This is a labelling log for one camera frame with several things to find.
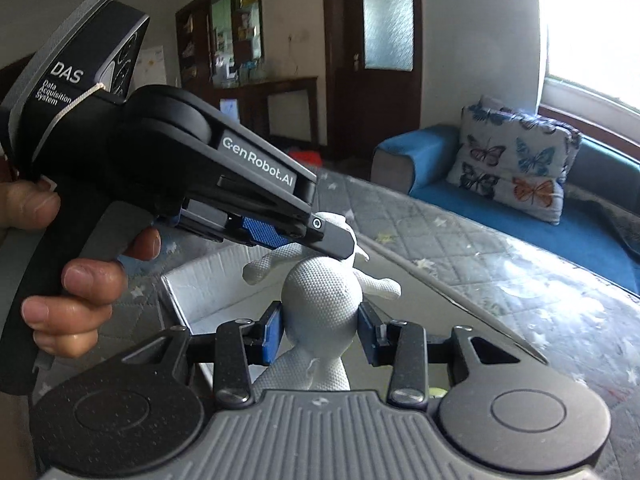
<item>sofa backrest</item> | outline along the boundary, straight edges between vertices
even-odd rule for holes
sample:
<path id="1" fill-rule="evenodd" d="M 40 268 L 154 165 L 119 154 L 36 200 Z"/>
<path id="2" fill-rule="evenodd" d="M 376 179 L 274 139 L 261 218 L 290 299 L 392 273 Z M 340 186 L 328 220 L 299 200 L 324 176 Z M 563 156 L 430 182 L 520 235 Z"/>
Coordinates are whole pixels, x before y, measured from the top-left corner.
<path id="1" fill-rule="evenodd" d="M 640 214 L 640 163 L 584 137 L 567 182 Z"/>

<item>red object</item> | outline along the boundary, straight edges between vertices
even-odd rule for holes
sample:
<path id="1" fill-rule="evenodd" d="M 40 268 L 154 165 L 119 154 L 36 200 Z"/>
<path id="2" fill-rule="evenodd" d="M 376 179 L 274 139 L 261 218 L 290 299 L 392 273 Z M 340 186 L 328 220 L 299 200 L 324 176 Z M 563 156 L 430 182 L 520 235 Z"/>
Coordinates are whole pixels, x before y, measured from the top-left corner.
<path id="1" fill-rule="evenodd" d="M 322 158 L 318 152 L 289 152 L 289 156 L 298 162 L 322 168 Z"/>

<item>wooden console table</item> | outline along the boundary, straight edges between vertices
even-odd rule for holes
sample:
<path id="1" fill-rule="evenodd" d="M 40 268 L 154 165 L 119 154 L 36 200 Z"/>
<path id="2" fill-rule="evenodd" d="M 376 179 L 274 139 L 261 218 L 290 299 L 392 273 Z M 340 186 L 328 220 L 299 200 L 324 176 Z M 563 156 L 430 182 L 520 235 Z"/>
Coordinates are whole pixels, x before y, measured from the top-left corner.
<path id="1" fill-rule="evenodd" d="M 251 131 L 265 138 L 271 135 L 269 124 L 269 96 L 288 92 L 306 91 L 309 103 L 311 145 L 314 148 L 319 146 L 317 77 L 251 81 L 244 85 L 235 84 L 229 87 L 207 84 L 199 88 L 191 89 L 191 91 L 216 108 L 220 108 L 220 99 L 237 100 L 242 126 L 249 128 Z"/>

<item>white stuffed toy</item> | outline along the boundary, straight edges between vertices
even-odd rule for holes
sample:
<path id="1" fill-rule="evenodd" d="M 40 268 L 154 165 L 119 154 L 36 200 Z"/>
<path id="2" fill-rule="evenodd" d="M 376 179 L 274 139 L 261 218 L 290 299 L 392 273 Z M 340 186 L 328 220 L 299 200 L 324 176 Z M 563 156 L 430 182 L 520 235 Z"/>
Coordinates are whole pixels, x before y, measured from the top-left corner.
<path id="1" fill-rule="evenodd" d="M 242 277 L 250 285 L 263 280 L 275 267 L 299 261 L 287 275 L 280 301 L 287 338 L 294 346 L 278 357 L 254 383 L 255 395 L 263 390 L 349 390 L 341 356 L 351 345 L 358 325 L 362 295 L 388 300 L 400 297 L 400 285 L 376 280 L 353 268 L 358 247 L 355 233 L 344 216 L 318 213 L 327 222 L 351 232 L 354 252 L 338 261 L 300 244 L 288 244 L 244 266 Z"/>

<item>frosted glass panel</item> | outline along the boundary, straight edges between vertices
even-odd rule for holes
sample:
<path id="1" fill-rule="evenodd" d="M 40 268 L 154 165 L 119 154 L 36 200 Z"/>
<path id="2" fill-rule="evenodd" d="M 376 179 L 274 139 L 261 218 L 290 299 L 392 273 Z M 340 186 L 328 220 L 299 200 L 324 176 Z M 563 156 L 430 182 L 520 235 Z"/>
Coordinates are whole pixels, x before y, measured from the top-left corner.
<path id="1" fill-rule="evenodd" d="M 414 0 L 364 0 L 364 66 L 414 69 Z"/>

